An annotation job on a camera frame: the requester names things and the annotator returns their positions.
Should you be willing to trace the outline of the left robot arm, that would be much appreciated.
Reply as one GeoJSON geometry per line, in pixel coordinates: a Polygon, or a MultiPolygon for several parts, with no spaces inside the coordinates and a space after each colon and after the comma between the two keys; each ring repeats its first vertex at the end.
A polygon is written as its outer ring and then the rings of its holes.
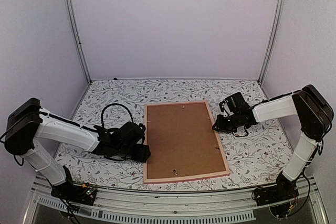
{"type": "Polygon", "coordinates": [[[31,98],[8,116],[1,143],[7,152],[15,158],[21,157],[48,180],[53,196],[83,202],[94,199],[94,187],[88,182],[75,185],[69,169],[55,161],[38,140],[76,146],[115,162],[130,159],[145,163],[148,160],[151,153],[144,144],[146,128],[143,124],[131,119],[120,128],[108,129],[103,120],[90,128],[51,114],[40,106],[40,100],[31,98]]]}

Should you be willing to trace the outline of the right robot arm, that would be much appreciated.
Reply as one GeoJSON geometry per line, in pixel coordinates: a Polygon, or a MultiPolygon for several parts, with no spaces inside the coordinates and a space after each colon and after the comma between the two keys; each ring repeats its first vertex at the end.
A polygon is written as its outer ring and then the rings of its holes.
{"type": "Polygon", "coordinates": [[[318,145],[332,128],[333,109],[311,84],[301,90],[279,95],[250,106],[240,92],[225,98],[219,104],[221,114],[212,129],[234,134],[238,128],[247,130],[253,125],[272,119],[296,115],[301,125],[301,135],[293,155],[276,178],[271,189],[258,188],[254,197],[258,203],[282,201],[298,195],[296,181],[312,162],[318,145]]]}

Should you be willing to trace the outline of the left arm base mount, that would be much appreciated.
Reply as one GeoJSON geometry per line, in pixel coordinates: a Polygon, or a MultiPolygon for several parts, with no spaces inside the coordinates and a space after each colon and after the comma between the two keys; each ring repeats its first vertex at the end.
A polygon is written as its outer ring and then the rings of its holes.
{"type": "Polygon", "coordinates": [[[64,182],[58,186],[53,186],[51,191],[51,195],[54,197],[88,206],[93,206],[96,194],[96,188],[88,183],[78,186],[70,182],[64,182]]]}

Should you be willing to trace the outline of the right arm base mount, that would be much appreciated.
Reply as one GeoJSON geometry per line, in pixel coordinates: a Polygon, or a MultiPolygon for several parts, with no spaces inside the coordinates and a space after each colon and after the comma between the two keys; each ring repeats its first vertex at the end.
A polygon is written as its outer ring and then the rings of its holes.
{"type": "Polygon", "coordinates": [[[271,205],[269,210],[271,214],[278,218],[287,218],[294,207],[297,205],[299,192],[297,188],[289,191],[279,191],[277,186],[257,187],[253,190],[251,198],[256,202],[257,206],[271,205]]]}

